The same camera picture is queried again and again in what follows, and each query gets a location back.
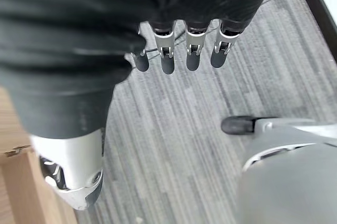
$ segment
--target black fingertip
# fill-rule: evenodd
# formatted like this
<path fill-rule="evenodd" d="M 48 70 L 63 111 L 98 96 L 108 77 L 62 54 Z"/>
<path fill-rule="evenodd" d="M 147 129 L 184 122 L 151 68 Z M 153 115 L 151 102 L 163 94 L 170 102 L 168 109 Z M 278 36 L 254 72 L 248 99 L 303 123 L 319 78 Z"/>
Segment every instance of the black fingertip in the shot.
<path fill-rule="evenodd" d="M 174 58 L 165 57 L 162 58 L 162 69 L 165 74 L 170 75 L 174 71 Z"/>
<path fill-rule="evenodd" d="M 133 58 L 133 60 L 136 64 L 136 68 L 139 71 L 145 72 L 148 70 L 149 63 L 148 63 L 147 54 L 145 54 L 144 56 L 136 56 Z"/>
<path fill-rule="evenodd" d="M 195 71 L 199 67 L 200 55 L 197 55 L 196 52 L 192 52 L 191 55 L 187 55 L 186 66 L 188 70 Z"/>
<path fill-rule="evenodd" d="M 219 51 L 218 53 L 216 53 L 213 50 L 212 56 L 211 56 L 211 65 L 215 68 L 222 67 L 222 65 L 226 61 L 226 57 L 227 55 L 223 51 Z"/>

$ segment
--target gray carpet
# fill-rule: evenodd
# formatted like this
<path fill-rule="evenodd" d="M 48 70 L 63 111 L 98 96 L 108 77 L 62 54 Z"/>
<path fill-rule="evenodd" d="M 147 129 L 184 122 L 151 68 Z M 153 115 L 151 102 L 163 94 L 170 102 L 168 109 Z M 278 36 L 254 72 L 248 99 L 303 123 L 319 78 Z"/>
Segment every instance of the gray carpet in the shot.
<path fill-rule="evenodd" d="M 254 114 L 337 121 L 337 67 L 305 0 L 265 0 L 221 69 L 210 56 L 212 23 L 196 72 L 186 69 L 184 35 L 176 70 L 156 52 L 114 93 L 104 189 L 78 212 L 89 223 L 235 223 L 235 188 L 249 137 L 228 137 L 221 119 Z M 179 22 L 176 35 L 184 30 Z M 155 43 L 147 24 L 147 48 Z"/>

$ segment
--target black rubber tip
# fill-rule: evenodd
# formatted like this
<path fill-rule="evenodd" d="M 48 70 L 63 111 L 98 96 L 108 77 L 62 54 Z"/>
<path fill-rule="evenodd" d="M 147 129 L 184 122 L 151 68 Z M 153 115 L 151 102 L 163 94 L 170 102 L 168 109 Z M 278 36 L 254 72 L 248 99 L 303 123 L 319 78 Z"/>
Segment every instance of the black rubber tip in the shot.
<path fill-rule="evenodd" d="M 195 71 L 199 67 L 200 55 L 197 55 L 196 52 L 192 52 L 191 55 L 186 57 L 186 66 L 188 70 Z"/>
<path fill-rule="evenodd" d="M 221 130 L 233 135 L 251 134 L 254 133 L 257 119 L 253 116 L 231 116 L 221 122 Z"/>
<path fill-rule="evenodd" d="M 226 61 L 227 55 L 224 53 L 224 51 L 219 51 L 216 53 L 213 49 L 212 56 L 211 56 L 211 65 L 215 68 L 222 67 L 222 65 Z"/>
<path fill-rule="evenodd" d="M 170 75 L 173 73 L 174 71 L 174 57 L 169 58 L 169 57 L 165 57 L 162 58 L 162 69 L 164 71 L 165 74 Z"/>
<path fill-rule="evenodd" d="M 136 64 L 136 68 L 139 71 L 145 72 L 148 70 L 148 58 L 147 58 L 147 54 L 145 54 L 144 56 L 136 56 L 133 57 L 133 60 Z"/>

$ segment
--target silver metal joint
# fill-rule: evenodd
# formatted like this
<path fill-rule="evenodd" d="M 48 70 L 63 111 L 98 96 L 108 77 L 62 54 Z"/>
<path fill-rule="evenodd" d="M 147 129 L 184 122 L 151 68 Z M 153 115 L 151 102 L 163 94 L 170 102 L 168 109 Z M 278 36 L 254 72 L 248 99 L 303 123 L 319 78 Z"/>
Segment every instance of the silver metal joint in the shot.
<path fill-rule="evenodd" d="M 132 57 L 140 57 L 140 56 L 145 56 L 145 49 L 143 49 L 140 53 L 135 54 L 135 53 L 131 53 Z"/>
<path fill-rule="evenodd" d="M 216 53 L 219 53 L 219 51 L 224 51 L 224 54 L 228 54 L 232 46 L 234 45 L 235 41 L 237 40 L 237 37 L 240 36 L 240 34 L 236 34 L 234 36 L 228 36 L 221 32 L 221 25 L 222 22 L 220 21 L 219 26 L 216 30 L 216 38 L 214 43 L 214 51 Z"/>
<path fill-rule="evenodd" d="M 173 24 L 172 31 L 167 35 L 158 34 L 155 31 L 153 32 L 158 51 L 162 58 L 172 58 L 174 55 L 174 28 L 175 22 Z"/>
<path fill-rule="evenodd" d="M 204 42 L 206 38 L 206 32 L 204 33 L 191 33 L 186 27 L 186 49 L 187 54 L 191 55 L 192 52 L 196 52 L 196 55 L 201 54 L 201 50 L 204 47 Z"/>

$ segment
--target robotic hand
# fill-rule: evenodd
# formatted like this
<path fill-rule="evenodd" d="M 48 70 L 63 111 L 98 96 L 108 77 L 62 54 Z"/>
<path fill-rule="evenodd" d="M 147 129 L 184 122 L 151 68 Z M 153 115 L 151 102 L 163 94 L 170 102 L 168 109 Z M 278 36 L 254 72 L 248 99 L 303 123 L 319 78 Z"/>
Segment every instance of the robotic hand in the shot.
<path fill-rule="evenodd" d="M 263 0 L 0 0 L 0 84 L 31 135 L 45 181 L 73 208 L 103 182 L 104 129 L 114 86 L 145 71 L 140 22 L 152 26 L 162 69 L 174 70 L 174 23 L 186 23 L 186 64 L 198 68 L 212 19 L 221 67 Z"/>

